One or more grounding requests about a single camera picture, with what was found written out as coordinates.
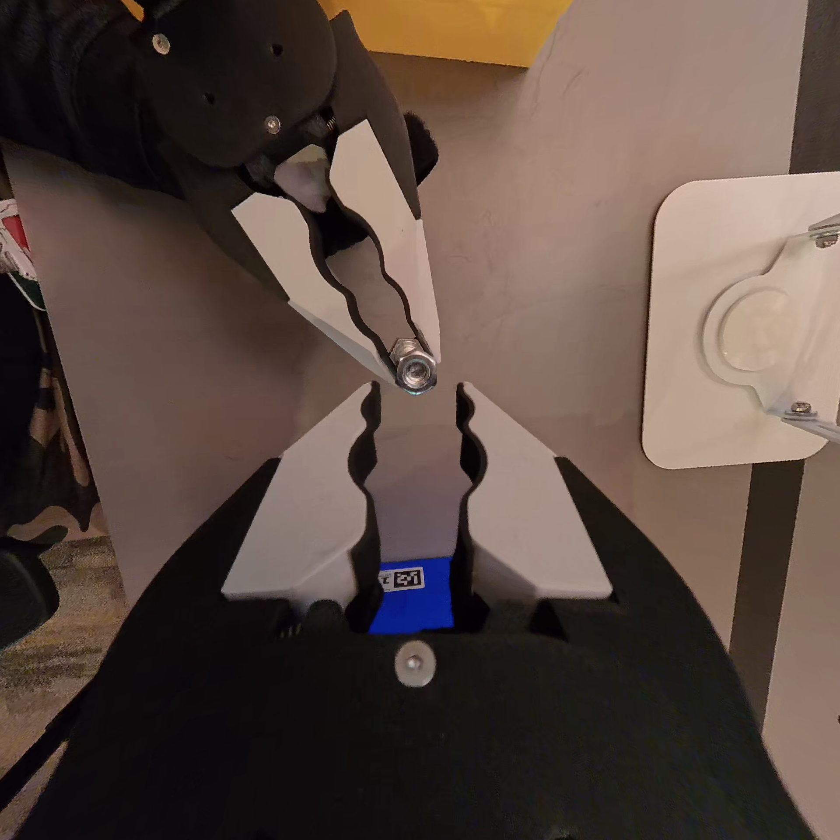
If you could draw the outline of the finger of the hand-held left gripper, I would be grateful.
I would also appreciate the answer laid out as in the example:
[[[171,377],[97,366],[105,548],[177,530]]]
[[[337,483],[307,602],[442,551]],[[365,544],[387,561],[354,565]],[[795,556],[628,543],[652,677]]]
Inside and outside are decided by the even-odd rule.
[[[369,120],[338,135],[328,173],[333,198],[372,237],[384,278],[402,295],[417,341],[442,359],[424,222],[415,217]]]
[[[351,307],[350,294],[316,254],[309,212],[294,201],[253,193],[232,209],[250,244],[288,297],[290,306],[371,373],[396,383],[375,338]]]

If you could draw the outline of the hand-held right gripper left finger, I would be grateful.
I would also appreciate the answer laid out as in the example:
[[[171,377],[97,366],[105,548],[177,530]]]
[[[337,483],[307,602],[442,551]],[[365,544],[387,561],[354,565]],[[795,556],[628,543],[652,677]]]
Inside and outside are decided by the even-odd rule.
[[[381,387],[372,382],[284,452],[223,584],[228,600],[285,600],[299,618],[316,602],[335,602],[354,631],[369,630],[384,597],[365,486],[381,420]]]

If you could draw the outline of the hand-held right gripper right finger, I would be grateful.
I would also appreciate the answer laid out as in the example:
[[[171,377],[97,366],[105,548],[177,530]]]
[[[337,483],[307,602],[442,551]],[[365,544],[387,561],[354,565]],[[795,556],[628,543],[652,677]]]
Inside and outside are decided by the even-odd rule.
[[[459,465],[469,488],[453,557],[455,630],[478,631],[498,606],[613,595],[557,455],[473,384],[456,388]]]

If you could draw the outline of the silver hex bolt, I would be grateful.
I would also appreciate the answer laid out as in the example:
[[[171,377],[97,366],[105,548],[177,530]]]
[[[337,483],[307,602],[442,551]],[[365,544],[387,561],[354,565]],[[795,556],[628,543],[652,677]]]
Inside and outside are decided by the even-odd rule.
[[[437,383],[436,361],[421,350],[405,353],[395,362],[395,383],[409,395],[431,391]]]
[[[390,352],[390,356],[391,356],[391,360],[392,360],[393,365],[394,365],[394,369],[395,369],[395,362],[397,361],[397,359],[400,356],[402,356],[402,355],[404,355],[408,352],[414,351],[414,350],[421,350],[421,351],[425,352],[426,354],[429,354],[430,356],[432,356],[430,353],[425,351],[423,345],[417,339],[398,339],[397,341],[395,341],[395,343],[392,347],[392,350]]]

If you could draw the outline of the blue storage bin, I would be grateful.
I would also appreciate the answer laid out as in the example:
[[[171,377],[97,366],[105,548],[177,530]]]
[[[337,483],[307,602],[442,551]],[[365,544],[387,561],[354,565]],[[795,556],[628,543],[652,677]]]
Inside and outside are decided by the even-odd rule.
[[[445,556],[384,563],[378,573],[384,595],[369,634],[406,635],[452,628],[451,561]]]

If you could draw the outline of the yellow storage bin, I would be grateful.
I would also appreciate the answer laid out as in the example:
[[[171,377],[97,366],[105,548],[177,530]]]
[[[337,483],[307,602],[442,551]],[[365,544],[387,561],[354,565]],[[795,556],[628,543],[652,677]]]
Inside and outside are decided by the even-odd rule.
[[[363,47],[374,53],[529,67],[571,2],[122,2],[131,18],[151,28],[186,33],[196,24],[198,66],[244,61],[244,71],[329,74],[335,48],[329,25],[340,13]]]

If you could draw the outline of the person's left hand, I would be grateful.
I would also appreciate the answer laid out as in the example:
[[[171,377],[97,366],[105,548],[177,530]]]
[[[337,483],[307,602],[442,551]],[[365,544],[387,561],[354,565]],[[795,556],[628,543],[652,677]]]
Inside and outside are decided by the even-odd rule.
[[[182,200],[141,97],[139,29],[122,2],[2,1],[2,138]]]

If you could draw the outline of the dark table slot cover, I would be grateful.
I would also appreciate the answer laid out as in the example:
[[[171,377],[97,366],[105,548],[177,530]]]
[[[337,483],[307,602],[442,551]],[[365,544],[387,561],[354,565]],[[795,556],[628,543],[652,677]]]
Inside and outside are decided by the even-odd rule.
[[[838,170],[839,2],[809,1],[790,174]],[[729,653],[763,729],[802,492],[804,460],[751,470]]]

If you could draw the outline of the white board stand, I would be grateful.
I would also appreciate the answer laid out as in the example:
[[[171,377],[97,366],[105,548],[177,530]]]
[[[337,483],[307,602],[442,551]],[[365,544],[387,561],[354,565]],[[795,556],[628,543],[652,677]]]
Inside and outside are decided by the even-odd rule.
[[[839,173],[688,182],[653,232],[642,446],[663,469],[838,444]]]

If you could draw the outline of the person's camouflage trousers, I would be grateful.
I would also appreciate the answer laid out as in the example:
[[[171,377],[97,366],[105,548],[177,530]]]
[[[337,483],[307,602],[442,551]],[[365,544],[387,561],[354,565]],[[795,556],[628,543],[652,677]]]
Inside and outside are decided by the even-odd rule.
[[[17,360],[23,379],[2,390],[15,409],[2,456],[2,538],[40,546],[109,534],[67,378],[47,315],[33,310]]]

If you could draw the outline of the person's black shoe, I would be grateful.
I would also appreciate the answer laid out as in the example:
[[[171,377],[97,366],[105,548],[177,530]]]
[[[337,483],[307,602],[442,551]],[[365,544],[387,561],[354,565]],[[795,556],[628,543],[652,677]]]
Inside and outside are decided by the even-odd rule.
[[[1,539],[1,649],[44,625],[58,610],[60,595],[42,561],[48,544]]]

